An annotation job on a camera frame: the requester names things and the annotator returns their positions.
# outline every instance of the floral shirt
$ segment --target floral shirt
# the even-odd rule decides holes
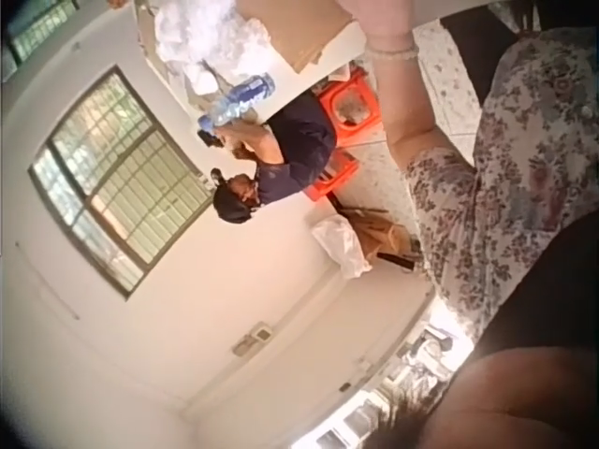
[[[551,240],[599,209],[596,29],[524,37],[500,61],[475,166],[455,148],[406,172],[437,292],[478,341]]]

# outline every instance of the stool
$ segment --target stool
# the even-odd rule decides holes
[[[358,94],[369,111],[368,117],[357,124],[343,123],[335,113],[336,101],[340,96],[348,94],[350,91],[354,91]],[[331,83],[331,85],[320,94],[319,99],[337,132],[338,147],[352,145],[359,139],[363,132],[381,122],[381,109],[379,108],[378,100],[366,81],[366,72],[362,67],[355,68],[348,81]]]
[[[354,173],[358,171],[358,168],[358,159],[343,148],[336,148],[333,150],[329,163],[323,173],[314,184],[304,190],[304,193],[312,201],[318,201],[323,196],[332,192],[333,189],[349,181]]]

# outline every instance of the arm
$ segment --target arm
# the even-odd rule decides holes
[[[375,51],[409,51],[413,34],[367,36]],[[417,60],[389,61],[373,58],[383,125],[391,155],[405,170],[417,154],[435,147],[453,149],[453,144],[436,125],[431,99]]]
[[[219,137],[241,141],[256,153],[256,157],[266,164],[284,164],[279,142],[268,130],[258,124],[242,121],[216,128]]]

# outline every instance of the plastic bag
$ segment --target plastic bag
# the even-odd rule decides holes
[[[264,25],[245,21],[235,0],[153,0],[156,54],[198,95],[218,90],[206,61],[231,84],[268,72],[274,50]]]
[[[373,269],[364,257],[358,235],[342,215],[332,215],[312,228],[312,235],[318,243],[341,266],[346,279],[359,278],[362,273]]]

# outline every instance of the plastic bottle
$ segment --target plastic bottle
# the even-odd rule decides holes
[[[197,124],[200,129],[213,134],[215,126],[240,118],[257,102],[271,96],[274,88],[274,80],[270,75],[255,75],[214,102],[210,112],[197,119]]]

